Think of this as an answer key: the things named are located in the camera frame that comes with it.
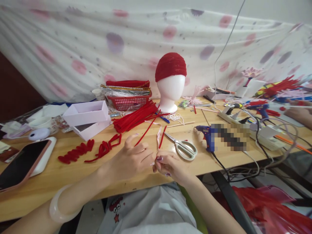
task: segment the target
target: phone screen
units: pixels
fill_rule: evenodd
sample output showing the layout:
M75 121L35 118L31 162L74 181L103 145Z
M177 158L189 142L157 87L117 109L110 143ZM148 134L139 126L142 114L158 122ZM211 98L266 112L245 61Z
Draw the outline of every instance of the phone screen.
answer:
M48 142L44 140L26 145L0 174L0 190L22 182Z

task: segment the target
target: scissors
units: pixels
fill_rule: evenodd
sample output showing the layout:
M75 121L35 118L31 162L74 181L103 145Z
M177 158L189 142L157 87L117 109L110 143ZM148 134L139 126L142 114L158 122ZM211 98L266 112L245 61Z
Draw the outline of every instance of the scissors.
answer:
M165 135L175 143L176 152L181 158L187 161L193 161L195 159L195 156L197 155L197 149L192 143L188 141L178 141L170 136L168 133L165 133Z

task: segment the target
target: blue pen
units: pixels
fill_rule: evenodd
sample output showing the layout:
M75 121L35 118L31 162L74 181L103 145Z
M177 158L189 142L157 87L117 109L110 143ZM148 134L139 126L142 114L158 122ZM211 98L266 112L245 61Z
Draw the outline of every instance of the blue pen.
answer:
M165 117L163 117L163 116L160 116L165 122L167 122L167 123L170 123L170 121L168 120L168 119L166 119Z

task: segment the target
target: blurred pixelated area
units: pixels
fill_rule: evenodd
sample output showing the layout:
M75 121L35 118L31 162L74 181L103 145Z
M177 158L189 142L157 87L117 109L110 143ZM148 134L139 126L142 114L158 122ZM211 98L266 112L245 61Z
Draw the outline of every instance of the blurred pixelated area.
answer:
M249 151L248 124L211 124L211 142L215 151Z

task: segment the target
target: hand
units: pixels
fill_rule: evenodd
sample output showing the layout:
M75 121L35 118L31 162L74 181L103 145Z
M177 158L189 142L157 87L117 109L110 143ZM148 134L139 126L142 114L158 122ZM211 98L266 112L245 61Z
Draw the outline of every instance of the hand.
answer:
M156 170L163 175L171 176L183 187L186 187L189 183L191 183L192 179L196 178L196 176L188 173L186 163L181 161L174 152L158 152L156 154L153 172L155 173Z
M301 119L304 119L305 117L309 116L310 112L305 108L291 107L288 110L286 110L284 114L300 122Z
M298 106L299 101L302 100L289 100L289 99L287 100L287 102L289 102L293 106ZM305 104L305 106L312 106L312 102L310 101L302 101L302 102Z
M129 136L124 143L124 147L103 165L108 168L108 174L106 175L112 179L111 183L130 179L154 163L156 155L148 148L148 143L132 146L131 142L136 136Z

